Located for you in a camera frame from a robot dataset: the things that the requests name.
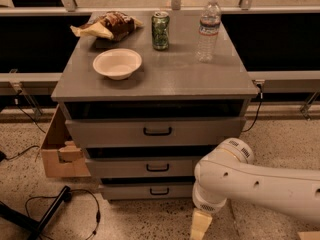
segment crumpled bag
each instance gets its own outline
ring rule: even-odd
[[[136,18],[122,12],[110,11],[98,16],[91,23],[88,22],[80,27],[70,26],[70,28],[77,37],[96,36],[120,41],[137,27],[142,26],[143,23]]]

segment can top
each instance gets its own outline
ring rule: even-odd
[[[166,18],[169,16],[169,13],[164,11],[158,11],[158,12],[155,12],[153,16],[155,16],[156,18]]]

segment speckled concrete floor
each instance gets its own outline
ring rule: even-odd
[[[248,127],[256,107],[250,107]],[[256,125],[240,136],[255,152],[255,164],[270,167],[320,169],[319,107],[312,107],[313,120],[306,121],[295,106],[262,106]],[[45,110],[39,122],[45,131],[53,109]],[[19,110],[0,113],[0,148],[11,157],[31,145],[40,145],[44,134]],[[31,196],[55,196],[63,186],[87,189],[101,207],[101,223],[94,239],[189,239],[193,203],[191,199],[113,201],[103,200],[98,183],[90,178],[46,178],[39,149],[33,148],[19,159],[0,163],[0,200],[26,214],[25,202]],[[50,199],[32,200],[30,216],[39,220]],[[96,203],[87,194],[77,194],[63,203],[44,234],[52,239],[86,239],[95,228]],[[214,217],[205,239],[295,240],[298,231],[320,230],[256,205],[228,201]],[[28,232],[0,218],[0,239],[26,239]]]

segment bottle label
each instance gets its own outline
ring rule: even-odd
[[[199,34],[203,36],[215,36],[218,35],[220,22],[213,25],[205,25],[200,23]]]

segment cabinet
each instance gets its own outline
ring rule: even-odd
[[[152,13],[127,12],[145,26],[119,43],[80,38],[52,94],[108,200],[190,197],[196,163],[240,135],[257,95],[223,26],[214,62],[201,64],[200,12],[169,12],[170,47],[161,52],[151,44]],[[120,47],[138,52],[141,67],[121,81],[97,74],[94,58]]]

